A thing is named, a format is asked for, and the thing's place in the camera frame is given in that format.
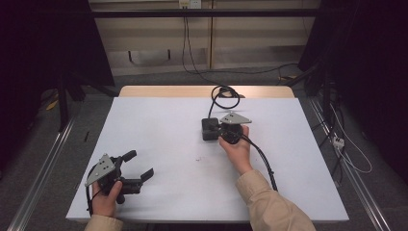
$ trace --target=gray floor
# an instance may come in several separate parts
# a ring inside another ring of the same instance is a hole
[[[154,73],[155,65],[144,65],[146,72],[134,75],[136,71],[127,65],[127,53],[117,54],[123,56],[124,63],[119,62],[112,68],[124,68],[127,76],[116,76],[116,89],[124,85],[171,85],[171,84],[197,84],[203,85],[205,82],[197,80],[196,75],[185,72],[171,72],[157,74]],[[180,62],[175,61],[175,69],[180,70]],[[242,61],[240,71],[265,70],[274,65],[266,67],[250,67]],[[298,70],[294,68],[282,69],[282,75],[295,75]],[[277,83],[276,71],[262,75],[237,75],[237,74],[211,74],[209,78],[214,78],[224,83],[242,85],[275,85]],[[88,164],[89,157],[96,145],[98,136],[102,129],[105,118],[110,110],[112,98],[100,94],[99,92],[85,87],[88,93],[84,102],[70,102],[71,112],[80,108],[78,117],[72,127],[70,135],[50,178],[45,185],[37,206],[31,218],[26,224],[26,230],[82,230],[85,224],[66,220],[64,217],[76,192],[76,187],[84,174],[84,169]],[[293,89],[296,97],[304,109],[305,115],[312,126],[319,123],[315,113],[309,103],[309,98],[304,95],[302,86],[299,84]],[[42,163],[47,157],[51,146],[57,137],[59,128],[58,106],[51,111],[45,110],[44,104],[38,112],[38,116],[29,136],[25,139],[16,158],[10,163],[10,167],[4,172],[4,177],[0,181],[0,230],[6,230],[13,220],[22,200],[27,196],[27,192],[34,182],[36,175],[41,169]],[[392,230],[406,230],[408,227],[408,187],[402,180],[388,167],[381,158],[375,144],[367,141],[362,136],[362,131],[358,123],[353,119],[351,113],[343,107],[345,114],[345,127],[347,134],[353,141],[365,151],[370,159],[373,171],[369,174],[360,174],[367,187],[370,189],[373,198],[383,211],[387,222]],[[325,134],[322,129],[314,131],[317,143],[320,143]],[[366,169],[367,162],[361,154],[351,145],[346,145],[355,166]],[[329,142],[321,148],[321,153],[327,166],[331,169],[336,162],[333,148]],[[339,181],[340,172],[334,175],[334,180]],[[344,202],[344,206],[349,214],[350,221],[334,224],[317,223],[318,230],[376,230],[366,208],[354,190],[349,178],[344,174],[343,181],[338,187],[339,194]],[[145,224],[126,224],[127,230],[143,230]]]

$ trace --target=electrical outlet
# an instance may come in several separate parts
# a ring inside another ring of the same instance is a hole
[[[344,140],[338,137],[333,138],[333,146],[342,150],[344,147]]]
[[[190,8],[190,0],[179,0],[179,8],[180,9],[189,9]]]
[[[201,0],[190,0],[189,9],[201,9]]]

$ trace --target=white table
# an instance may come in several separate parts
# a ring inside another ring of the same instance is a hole
[[[89,219],[84,183],[104,153],[118,156],[135,149],[138,156],[122,165],[123,176],[139,178],[151,167],[155,175],[140,194],[125,195],[126,202],[117,208],[119,218],[151,223],[248,221],[235,188],[239,174],[217,141],[201,138],[201,119],[210,106],[209,97],[116,98],[66,217]],[[312,221],[348,220],[297,99],[245,98],[233,111],[252,119],[250,138],[268,157],[280,193]],[[212,116],[227,113],[214,107]],[[257,151],[252,148],[251,153],[253,166],[268,179]]]

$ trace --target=black cable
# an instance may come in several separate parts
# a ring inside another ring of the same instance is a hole
[[[327,135],[324,137],[324,140],[319,144],[319,148],[321,148],[321,147],[324,145],[324,143],[325,143],[329,138],[331,138],[331,135],[332,135],[333,130],[334,130],[334,126],[332,126],[332,127],[329,128],[329,134],[327,134]]]
[[[332,115],[331,115],[332,124],[335,125],[336,122],[337,122],[337,120],[336,120],[336,118],[335,118],[335,113],[336,113],[336,112],[340,112],[341,122],[338,122],[338,123],[339,123],[339,127],[340,127],[340,131],[339,131],[339,129],[337,129],[337,132],[340,133],[339,137],[342,138],[343,141],[344,141],[344,147],[343,147],[343,149],[342,149],[342,150],[339,150],[342,155],[337,155],[336,147],[333,145],[333,151],[334,151],[334,153],[336,154],[337,161],[336,161],[336,164],[334,165],[333,169],[331,170],[331,176],[333,177],[334,174],[335,174],[335,172],[336,172],[336,170],[337,170],[337,167],[340,167],[340,179],[339,179],[339,183],[342,183],[342,181],[343,181],[343,168],[342,168],[342,166],[341,166],[341,160],[342,160],[343,155],[344,155],[344,152],[345,152],[344,115],[343,115],[343,112],[342,112],[342,110],[341,110],[341,100],[340,100],[341,98],[340,98],[339,92],[338,92],[337,89],[336,89],[335,83],[334,83],[334,84],[331,84],[330,87],[331,87],[331,88],[330,88],[330,105],[331,105],[331,107],[333,108],[333,112],[332,112]],[[331,99],[332,93],[335,93],[334,99]]]
[[[214,91],[216,91],[217,89],[219,89],[218,93],[216,95],[214,95]],[[229,96],[225,96],[224,93],[229,92],[230,95]],[[217,99],[219,97],[229,97],[229,98],[237,98],[237,103],[234,104],[233,106],[222,106],[220,104],[217,103]],[[211,112],[213,111],[213,107],[216,104],[217,106],[219,106],[221,109],[225,109],[225,110],[229,110],[229,109],[233,109],[235,107],[237,107],[240,104],[241,101],[241,96],[231,87],[229,86],[216,86],[215,88],[213,88],[213,90],[211,91],[211,99],[213,100],[213,103],[211,104],[211,108],[210,108],[210,112],[208,112],[208,118],[211,117]]]
[[[93,167],[90,169],[90,171],[89,171],[89,173],[88,173],[88,177],[89,177],[90,174],[93,172],[93,170],[95,169],[95,167],[96,167],[96,166],[93,166]],[[94,195],[92,196],[92,198],[90,198],[90,196],[89,196],[89,186],[86,187],[88,211],[89,211],[89,215],[90,215],[90,216],[92,216],[92,214],[93,214],[93,208],[92,208],[92,201],[93,201],[93,199],[94,199],[97,195],[99,195],[101,192],[103,192],[103,190],[105,189],[105,187],[106,187],[106,186],[104,186],[101,190],[99,190],[96,194],[94,194]]]
[[[316,129],[318,129],[318,128],[321,126],[321,124],[323,124],[323,123],[325,123],[325,122],[326,122],[326,121],[324,120],[324,121],[320,122],[319,124],[316,124],[315,126],[310,127],[310,129],[311,129],[312,131],[315,131]]]
[[[305,29],[306,37],[309,38],[309,33],[307,33],[306,24],[305,24],[305,17],[302,17],[303,20],[303,28]]]
[[[278,83],[276,84],[276,86],[279,86],[279,84],[280,84],[280,82],[281,82],[281,80],[282,80],[282,75],[281,75],[281,72],[280,72],[280,66],[278,67]]]
[[[186,40],[188,42],[189,45],[189,52],[190,52],[190,57],[191,57],[191,62],[192,62],[192,66],[194,68],[194,71],[190,71],[186,68],[186,65],[184,63],[184,53],[186,50]],[[217,83],[215,81],[209,80],[207,78],[204,78],[204,76],[202,76],[201,74],[205,74],[205,73],[235,73],[235,74],[262,74],[262,73],[268,73],[268,72],[272,72],[274,70],[279,70],[282,67],[285,66],[289,66],[289,65],[298,65],[297,63],[290,63],[290,64],[282,64],[278,67],[272,68],[272,69],[268,69],[268,70],[261,70],[261,71],[254,71],[254,72],[245,72],[245,71],[231,71],[231,70],[206,70],[206,71],[199,71],[194,63],[194,59],[192,57],[192,52],[191,52],[191,43],[190,43],[190,28],[189,28],[189,20],[184,17],[184,42],[183,42],[183,53],[182,53],[182,64],[183,64],[183,68],[186,70],[186,72],[190,73],[190,74],[198,74],[202,79],[216,84],[216,85],[221,85],[220,83]]]
[[[264,152],[248,136],[246,136],[244,134],[238,134],[238,135],[241,135],[241,139],[243,139],[244,141],[247,141],[249,144],[251,144],[252,146],[254,146],[256,148],[256,150],[258,151],[258,153],[261,156],[262,160],[264,161],[265,165],[267,166],[269,179],[270,179],[270,183],[272,185],[272,188],[275,191],[278,191],[278,188],[277,188],[276,182],[275,182],[275,178],[273,177],[274,172],[272,171],[272,168],[270,167],[269,161],[268,161],[267,157],[265,156]]]

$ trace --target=human hand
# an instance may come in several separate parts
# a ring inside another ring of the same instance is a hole
[[[246,136],[249,135],[249,128],[242,125],[242,133]],[[243,139],[240,139],[236,144],[230,144],[222,137],[218,137],[219,145],[224,148],[227,153],[228,159],[234,165],[235,169],[243,175],[244,173],[252,170],[252,165],[249,161],[249,147],[250,144]]]
[[[92,184],[92,193],[93,193],[93,200],[92,200],[92,209],[95,215],[105,216],[109,218],[116,217],[116,198],[122,189],[122,182],[116,181],[114,186],[112,187],[109,195],[104,195],[100,192],[100,187],[98,182],[93,182]]]

